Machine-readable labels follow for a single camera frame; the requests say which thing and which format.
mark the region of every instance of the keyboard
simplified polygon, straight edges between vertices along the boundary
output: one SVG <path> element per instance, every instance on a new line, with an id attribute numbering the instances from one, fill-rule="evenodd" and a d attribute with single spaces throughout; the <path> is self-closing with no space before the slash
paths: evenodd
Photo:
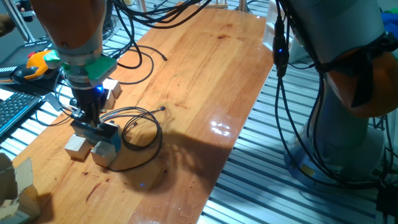
<path id="1" fill-rule="evenodd" d="M 39 97 L 15 93 L 0 103 L 0 136 L 40 101 Z"/>

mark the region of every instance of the cable bundle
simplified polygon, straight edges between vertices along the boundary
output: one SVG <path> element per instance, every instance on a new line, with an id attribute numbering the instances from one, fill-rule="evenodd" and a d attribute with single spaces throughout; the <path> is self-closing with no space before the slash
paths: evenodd
<path id="1" fill-rule="evenodd" d="M 199 3 L 200 0 L 188 0 L 185 1 L 184 3 L 182 3 L 179 6 L 173 6 L 173 7 L 165 7 L 163 9 L 155 9 L 153 11 L 149 11 L 149 12 L 139 12 L 139 11 L 135 11 L 132 9 L 129 9 L 128 6 L 126 5 L 126 3 L 123 0 L 112 0 L 115 10 L 116 10 L 116 14 L 119 17 L 119 20 L 123 26 L 123 29 L 126 31 L 128 37 L 130 38 L 129 43 L 127 43 L 123 48 L 121 49 L 115 49 L 113 52 L 110 53 L 109 57 L 112 58 L 119 58 L 120 56 L 122 56 L 123 54 L 125 54 L 127 51 L 134 51 L 138 53 L 139 56 L 139 61 L 137 65 L 134 66 L 129 66 L 129 65 L 123 65 L 121 63 L 118 62 L 118 65 L 122 68 L 126 68 L 126 69 L 137 69 L 142 65 L 142 55 L 145 55 L 147 57 L 149 57 L 152 61 L 152 69 L 151 72 L 148 74 L 148 76 L 146 76 L 145 78 L 143 78 L 142 80 L 136 81 L 136 82 L 121 82 L 121 84 L 125 84 L 125 85 L 133 85 L 133 84 L 138 84 L 140 82 L 143 82 L 144 80 L 146 80 L 152 73 L 153 69 L 154 69 L 154 63 L 153 63 L 153 59 L 150 55 L 147 55 L 145 53 L 142 53 L 140 51 L 140 47 L 145 47 L 151 50 L 156 51 L 158 54 L 160 54 L 163 58 L 163 60 L 167 60 L 167 58 L 161 54 L 158 50 L 152 48 L 152 47 L 147 47 L 147 46 L 141 46 L 141 45 L 137 45 L 135 39 L 134 39 L 134 23 L 133 21 L 139 22 L 147 27 L 151 27 L 151 28 L 155 28 L 155 29 L 170 29 L 170 28 L 174 28 L 177 27 L 181 24 L 183 24 L 184 22 L 187 22 L 189 19 L 191 19 L 193 16 L 195 16 L 196 14 L 198 14 L 207 4 L 210 3 L 211 0 L 207 0 L 206 3 L 204 3 L 201 7 L 199 7 L 194 13 L 190 14 L 188 17 L 186 17 L 184 20 L 170 25 L 170 26 L 155 26 L 152 25 L 153 23 L 158 22 L 159 24 L 169 24 L 171 22 L 173 22 L 179 15 L 181 15 L 181 13 L 186 10 L 189 6 L 192 6 L 196 3 Z M 130 25 L 130 30 L 127 28 L 126 23 L 123 21 L 123 17 L 122 17 L 122 13 L 124 15 L 127 16 L 128 21 L 129 21 L 129 25 Z"/>
<path id="2" fill-rule="evenodd" d="M 123 172 L 123 171 L 127 171 L 127 170 L 132 170 L 132 169 L 138 168 L 140 166 L 143 166 L 143 165 L 147 164 L 148 162 L 150 162 L 151 160 L 155 159 L 155 157 L 158 155 L 160 149 L 162 148 L 163 132 L 162 132 L 162 127 L 160 126 L 160 123 L 156 120 L 154 114 L 156 112 L 163 111 L 163 110 L 166 110 L 166 107 L 162 106 L 158 110 L 148 111 L 144 108 L 140 108 L 137 106 L 128 106 L 125 108 L 113 110 L 113 111 L 108 112 L 101 116 L 101 119 L 103 121 L 109 121 L 109 120 L 115 119 L 115 118 L 125 118 L 125 117 L 131 118 L 126 123 L 125 127 L 123 128 L 122 135 L 121 135 L 122 142 L 128 149 L 133 150 L 133 151 L 142 151 L 142 150 L 148 149 L 150 147 L 157 146 L 157 150 L 154 153 L 154 155 L 151 158 L 149 158 L 148 160 L 146 160 L 145 162 L 143 162 L 139 165 L 136 165 L 134 167 L 129 167 L 126 169 L 121 169 L 121 170 L 115 170 L 115 169 L 108 168 L 110 171 Z M 152 141 L 150 143 L 146 144 L 145 146 L 138 146 L 138 145 L 132 144 L 126 140 L 127 135 L 130 133 L 132 128 L 134 128 L 138 125 L 137 122 L 140 119 L 146 119 L 150 122 L 153 122 L 156 125 L 156 134 L 155 134 L 154 138 L 152 139 Z"/>

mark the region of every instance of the wooden table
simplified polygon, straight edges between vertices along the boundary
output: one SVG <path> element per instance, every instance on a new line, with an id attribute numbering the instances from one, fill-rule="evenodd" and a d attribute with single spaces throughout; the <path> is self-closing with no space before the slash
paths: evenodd
<path id="1" fill-rule="evenodd" d="M 187 9 L 181 18 L 191 14 Z M 169 60 L 155 60 L 155 72 L 139 85 L 122 86 L 115 108 L 141 106 L 156 114 L 164 145 L 151 163 L 124 173 L 72 161 L 63 150 L 72 128 L 47 128 L 14 159 L 30 157 L 42 206 L 37 223 L 196 223 L 236 138 L 272 66 L 262 44 L 266 20 L 224 9 L 204 9 L 175 29 L 151 29 L 140 41 Z M 135 53 L 120 62 L 136 64 Z M 137 70 L 118 68 L 111 76 L 132 82 L 144 77 L 150 60 Z M 116 119 L 122 127 L 127 119 Z M 131 142 L 145 143 L 155 128 L 140 121 Z M 122 148 L 112 168 L 131 167 L 154 149 Z"/>

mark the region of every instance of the blue led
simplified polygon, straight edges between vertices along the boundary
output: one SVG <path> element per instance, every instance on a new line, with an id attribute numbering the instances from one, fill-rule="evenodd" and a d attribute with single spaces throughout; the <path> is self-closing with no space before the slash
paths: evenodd
<path id="1" fill-rule="evenodd" d="M 104 87 L 103 87 L 103 86 L 97 86 L 97 90 L 103 91 L 103 90 L 104 90 Z"/>

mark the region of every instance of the wooden block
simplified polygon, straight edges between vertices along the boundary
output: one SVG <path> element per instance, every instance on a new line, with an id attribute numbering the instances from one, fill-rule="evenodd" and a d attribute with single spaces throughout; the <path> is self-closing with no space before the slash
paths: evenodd
<path id="1" fill-rule="evenodd" d="M 68 143 L 65 145 L 65 150 L 71 159 L 85 160 L 91 145 L 87 139 L 73 134 Z"/>
<path id="2" fill-rule="evenodd" d="M 122 92 L 119 81 L 107 78 L 106 80 L 104 80 L 102 85 L 104 86 L 104 89 L 112 91 L 115 99 L 119 98 L 120 93 Z"/>
<path id="3" fill-rule="evenodd" d="M 114 158 L 116 158 L 116 150 L 112 144 L 100 141 L 91 150 L 91 155 L 95 163 L 103 167 L 108 167 Z"/>
<path id="4" fill-rule="evenodd" d="M 106 102 L 104 108 L 107 110 L 113 109 L 114 105 L 114 97 L 112 91 L 108 91 L 108 95 L 106 95 Z"/>

